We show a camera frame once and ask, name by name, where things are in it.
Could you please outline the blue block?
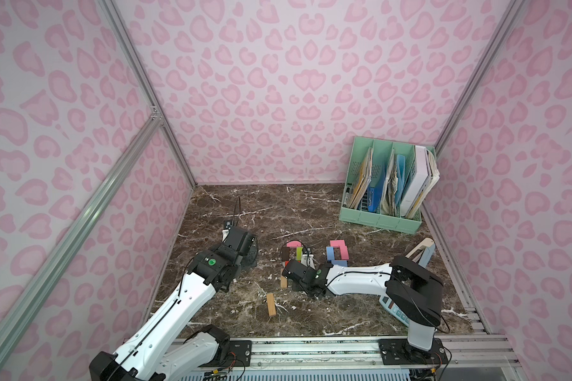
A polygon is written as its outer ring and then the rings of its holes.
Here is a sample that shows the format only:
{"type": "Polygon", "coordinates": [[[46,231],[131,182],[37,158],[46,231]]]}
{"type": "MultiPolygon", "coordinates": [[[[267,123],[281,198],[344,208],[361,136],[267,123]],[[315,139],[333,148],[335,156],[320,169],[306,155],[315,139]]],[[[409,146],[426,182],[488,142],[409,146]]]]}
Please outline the blue block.
{"type": "Polygon", "coordinates": [[[347,267],[348,266],[348,262],[346,260],[332,260],[331,262],[334,266],[342,266],[342,267],[347,267]]]}
{"type": "Polygon", "coordinates": [[[332,262],[335,260],[335,249],[331,246],[326,247],[327,261],[332,262]]]}

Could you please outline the pink block top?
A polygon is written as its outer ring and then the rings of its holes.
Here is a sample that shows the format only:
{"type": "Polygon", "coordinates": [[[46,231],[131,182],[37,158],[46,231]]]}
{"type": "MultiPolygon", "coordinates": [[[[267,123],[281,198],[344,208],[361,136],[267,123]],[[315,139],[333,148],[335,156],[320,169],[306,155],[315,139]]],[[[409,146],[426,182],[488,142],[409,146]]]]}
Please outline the pink block top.
{"type": "Polygon", "coordinates": [[[346,243],[344,240],[333,240],[333,241],[330,241],[330,247],[343,248],[343,247],[346,247],[346,243]]]}

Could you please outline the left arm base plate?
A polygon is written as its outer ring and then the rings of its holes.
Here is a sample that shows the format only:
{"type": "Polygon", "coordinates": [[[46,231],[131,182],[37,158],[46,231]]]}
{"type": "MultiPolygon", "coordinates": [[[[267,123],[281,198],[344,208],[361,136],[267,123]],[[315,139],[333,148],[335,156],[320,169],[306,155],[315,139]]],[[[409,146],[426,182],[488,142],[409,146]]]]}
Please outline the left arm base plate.
{"type": "Polygon", "coordinates": [[[248,367],[251,362],[252,341],[250,340],[231,340],[226,346],[221,346],[214,359],[205,364],[205,367],[225,368],[231,365],[233,361],[237,364],[248,367]]]}

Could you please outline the dark brown block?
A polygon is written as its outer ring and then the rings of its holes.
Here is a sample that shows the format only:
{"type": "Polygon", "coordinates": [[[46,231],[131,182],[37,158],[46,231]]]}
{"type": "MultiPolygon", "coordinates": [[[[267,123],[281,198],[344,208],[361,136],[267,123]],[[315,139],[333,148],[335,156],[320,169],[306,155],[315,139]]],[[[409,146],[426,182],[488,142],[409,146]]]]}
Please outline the dark brown block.
{"type": "Polygon", "coordinates": [[[281,261],[288,262],[290,260],[290,248],[288,246],[284,246],[281,248],[281,261]]]}

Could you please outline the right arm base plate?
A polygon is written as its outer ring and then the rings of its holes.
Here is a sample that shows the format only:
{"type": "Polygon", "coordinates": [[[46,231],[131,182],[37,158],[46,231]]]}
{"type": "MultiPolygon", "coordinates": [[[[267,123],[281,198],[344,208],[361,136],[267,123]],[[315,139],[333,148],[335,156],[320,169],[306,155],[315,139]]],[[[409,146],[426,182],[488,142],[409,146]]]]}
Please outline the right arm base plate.
{"type": "Polygon", "coordinates": [[[445,365],[448,353],[440,339],[435,338],[429,351],[416,349],[407,339],[381,339],[378,341],[383,365],[445,365]]]}

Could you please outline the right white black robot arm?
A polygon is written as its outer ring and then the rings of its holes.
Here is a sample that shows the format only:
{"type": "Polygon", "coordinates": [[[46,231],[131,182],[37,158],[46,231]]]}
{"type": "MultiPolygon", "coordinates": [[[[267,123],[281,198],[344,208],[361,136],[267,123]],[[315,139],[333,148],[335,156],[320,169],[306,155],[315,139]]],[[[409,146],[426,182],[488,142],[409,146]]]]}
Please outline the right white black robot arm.
{"type": "Polygon", "coordinates": [[[389,298],[405,313],[408,344],[430,352],[442,322],[443,281],[405,256],[373,267],[343,267],[326,263],[315,269],[291,260],[282,276],[312,297],[346,294],[389,298]]]}

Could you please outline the wooden block bottom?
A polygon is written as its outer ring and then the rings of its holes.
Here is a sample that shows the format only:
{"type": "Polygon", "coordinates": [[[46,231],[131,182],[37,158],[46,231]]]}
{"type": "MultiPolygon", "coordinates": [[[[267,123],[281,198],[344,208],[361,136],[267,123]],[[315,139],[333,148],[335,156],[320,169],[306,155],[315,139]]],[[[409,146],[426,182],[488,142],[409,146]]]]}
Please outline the wooden block bottom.
{"type": "Polygon", "coordinates": [[[268,293],[266,295],[266,304],[268,308],[269,317],[270,318],[276,317],[277,316],[276,301],[275,301],[275,295],[273,293],[268,293]]]}

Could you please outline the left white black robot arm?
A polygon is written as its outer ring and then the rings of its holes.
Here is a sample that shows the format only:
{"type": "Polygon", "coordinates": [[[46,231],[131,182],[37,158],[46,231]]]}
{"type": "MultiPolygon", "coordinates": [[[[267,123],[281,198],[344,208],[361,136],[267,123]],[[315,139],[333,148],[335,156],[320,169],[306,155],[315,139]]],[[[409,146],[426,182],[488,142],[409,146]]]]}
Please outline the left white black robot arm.
{"type": "Polygon", "coordinates": [[[219,292],[227,292],[242,270],[255,266],[257,238],[239,226],[222,241],[198,252],[180,283],[155,314],[115,352],[100,352],[89,366],[93,380],[177,380],[206,365],[230,367],[230,335],[214,325],[198,330],[184,344],[173,341],[219,292]]]}

